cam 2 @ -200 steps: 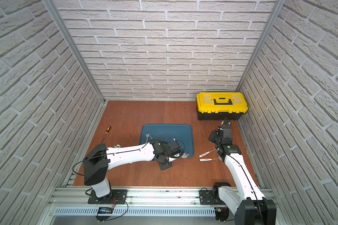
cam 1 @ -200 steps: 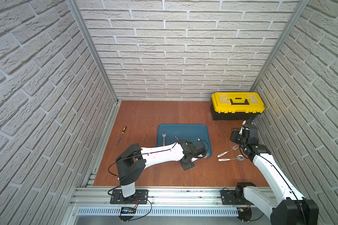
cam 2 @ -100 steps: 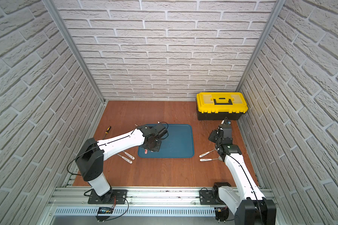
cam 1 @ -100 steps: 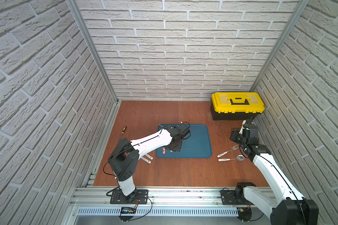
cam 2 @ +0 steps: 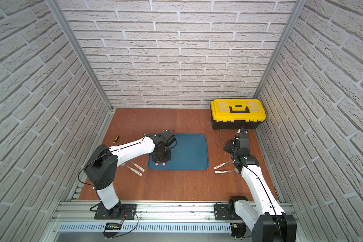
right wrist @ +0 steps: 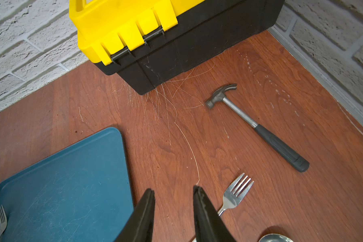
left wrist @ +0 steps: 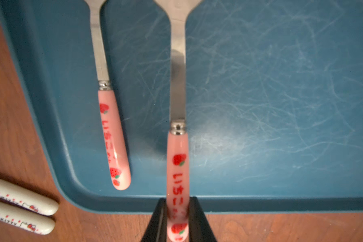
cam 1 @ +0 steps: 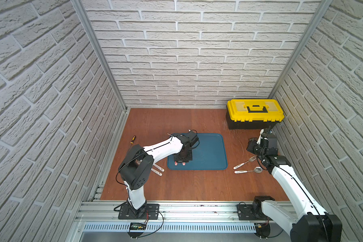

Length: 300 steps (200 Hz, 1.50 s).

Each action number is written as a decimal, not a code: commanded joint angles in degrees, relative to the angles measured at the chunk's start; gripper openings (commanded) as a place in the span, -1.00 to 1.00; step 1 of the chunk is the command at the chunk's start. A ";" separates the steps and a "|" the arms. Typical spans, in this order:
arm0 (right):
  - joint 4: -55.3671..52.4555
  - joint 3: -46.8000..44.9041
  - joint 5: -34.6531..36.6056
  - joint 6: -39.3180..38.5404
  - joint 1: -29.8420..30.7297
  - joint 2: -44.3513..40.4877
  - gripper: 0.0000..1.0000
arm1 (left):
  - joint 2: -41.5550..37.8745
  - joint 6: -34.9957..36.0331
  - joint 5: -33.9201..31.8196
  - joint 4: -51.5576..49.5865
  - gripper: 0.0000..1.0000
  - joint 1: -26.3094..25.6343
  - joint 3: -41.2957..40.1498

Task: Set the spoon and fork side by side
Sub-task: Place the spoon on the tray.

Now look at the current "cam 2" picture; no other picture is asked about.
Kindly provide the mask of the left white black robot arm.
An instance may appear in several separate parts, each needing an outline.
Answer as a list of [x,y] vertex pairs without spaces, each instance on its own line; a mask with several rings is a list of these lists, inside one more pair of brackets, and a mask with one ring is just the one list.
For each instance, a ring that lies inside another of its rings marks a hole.
[[175,132],[167,130],[163,134],[147,134],[139,140],[119,146],[99,145],[83,171],[95,189],[102,208],[108,212],[120,209],[121,202],[113,186],[119,166],[142,155],[148,155],[155,163],[165,164],[171,160],[171,149],[176,144]]

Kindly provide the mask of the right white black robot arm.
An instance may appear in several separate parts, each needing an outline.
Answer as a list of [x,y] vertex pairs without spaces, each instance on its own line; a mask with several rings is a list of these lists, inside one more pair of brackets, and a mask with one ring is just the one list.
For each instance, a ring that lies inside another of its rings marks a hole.
[[250,153],[248,131],[241,127],[224,151],[231,155],[235,170],[246,181],[255,207],[241,197],[231,198],[229,206],[251,231],[253,242],[294,242],[297,222],[287,214],[269,189],[257,158]]

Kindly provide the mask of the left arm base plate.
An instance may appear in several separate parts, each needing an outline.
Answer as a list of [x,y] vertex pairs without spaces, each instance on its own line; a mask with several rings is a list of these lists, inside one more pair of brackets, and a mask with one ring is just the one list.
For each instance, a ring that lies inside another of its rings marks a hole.
[[123,220],[123,215],[125,220],[134,220],[135,212],[138,204],[133,203],[123,203],[117,205],[111,210],[107,210],[102,203],[98,204],[95,211],[94,219],[96,220]]

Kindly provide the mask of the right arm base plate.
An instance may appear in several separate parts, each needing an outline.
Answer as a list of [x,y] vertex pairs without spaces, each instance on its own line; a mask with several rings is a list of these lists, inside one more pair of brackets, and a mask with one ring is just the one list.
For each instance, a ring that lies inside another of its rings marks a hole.
[[219,221],[233,220],[233,217],[229,212],[228,204],[223,202],[217,202],[214,204],[214,216],[215,220]]

